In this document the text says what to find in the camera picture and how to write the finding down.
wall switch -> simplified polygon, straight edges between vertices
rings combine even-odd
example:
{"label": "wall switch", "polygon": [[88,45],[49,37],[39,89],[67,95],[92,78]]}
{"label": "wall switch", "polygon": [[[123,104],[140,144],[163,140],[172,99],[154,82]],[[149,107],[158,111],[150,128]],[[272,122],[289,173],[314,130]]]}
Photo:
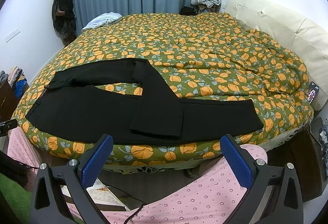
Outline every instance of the wall switch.
{"label": "wall switch", "polygon": [[14,31],[12,31],[10,34],[8,34],[4,39],[5,42],[8,43],[12,38],[14,38],[16,35],[18,35],[20,33],[19,28],[15,29]]}

cream leather headboard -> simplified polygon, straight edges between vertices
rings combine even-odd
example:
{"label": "cream leather headboard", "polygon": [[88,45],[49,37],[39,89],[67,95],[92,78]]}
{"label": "cream leather headboard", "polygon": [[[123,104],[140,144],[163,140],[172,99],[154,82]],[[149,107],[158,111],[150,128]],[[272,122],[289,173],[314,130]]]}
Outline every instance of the cream leather headboard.
{"label": "cream leather headboard", "polygon": [[225,12],[245,29],[255,28],[271,35],[306,64],[310,80],[319,87],[313,100],[320,110],[328,99],[328,33],[303,15],[266,0],[228,0]]}

floral bedspread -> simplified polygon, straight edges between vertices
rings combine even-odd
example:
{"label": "floral bedspread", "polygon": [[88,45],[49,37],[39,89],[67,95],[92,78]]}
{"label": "floral bedspread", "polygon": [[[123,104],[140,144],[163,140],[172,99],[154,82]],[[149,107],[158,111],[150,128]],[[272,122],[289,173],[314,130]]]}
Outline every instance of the floral bedspread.
{"label": "floral bedspread", "polygon": [[[46,65],[14,112],[14,118],[29,140],[40,149],[64,158],[78,158],[93,147],[39,131],[28,122],[25,114],[56,71],[125,57],[147,58],[179,98],[252,99],[264,128],[236,137],[239,144],[261,144],[304,125],[313,114],[306,99],[309,83],[303,61],[269,35],[242,30],[227,13],[135,14],[113,26],[85,31]],[[99,88],[122,94],[142,93],[142,88],[135,84],[119,83]],[[197,122],[197,114],[206,112],[195,112],[195,123],[202,125]],[[220,129],[219,122],[213,125]],[[211,158],[218,153],[219,140],[169,147],[114,145],[107,165],[167,166],[168,163]]]}

pink pants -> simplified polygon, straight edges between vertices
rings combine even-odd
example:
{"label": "pink pants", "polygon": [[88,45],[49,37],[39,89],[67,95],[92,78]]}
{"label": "pink pants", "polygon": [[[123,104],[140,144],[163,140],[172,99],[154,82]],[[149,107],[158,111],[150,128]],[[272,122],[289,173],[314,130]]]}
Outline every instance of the pink pants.
{"label": "pink pants", "polygon": [[[242,145],[254,159],[262,158],[267,162],[265,151],[256,145]],[[28,141],[20,127],[10,134],[8,155],[30,166],[38,167],[40,156]],[[36,171],[29,173],[27,190],[32,189]],[[232,213],[246,189],[237,182],[231,168],[223,157],[207,169],[205,174],[175,193],[146,205],[129,221],[133,224],[221,224]],[[80,217],[74,204],[70,211]],[[129,212],[102,211],[111,224],[123,224],[137,209]]]}

smartphone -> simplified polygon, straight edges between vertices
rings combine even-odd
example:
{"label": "smartphone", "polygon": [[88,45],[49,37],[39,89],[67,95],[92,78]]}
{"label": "smartphone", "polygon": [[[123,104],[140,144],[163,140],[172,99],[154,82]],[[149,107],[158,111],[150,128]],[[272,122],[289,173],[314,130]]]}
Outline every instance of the smartphone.
{"label": "smartphone", "polygon": [[316,95],[319,92],[319,86],[315,84],[315,82],[311,82],[309,86],[308,96],[307,99],[311,103],[313,99],[316,97]]}

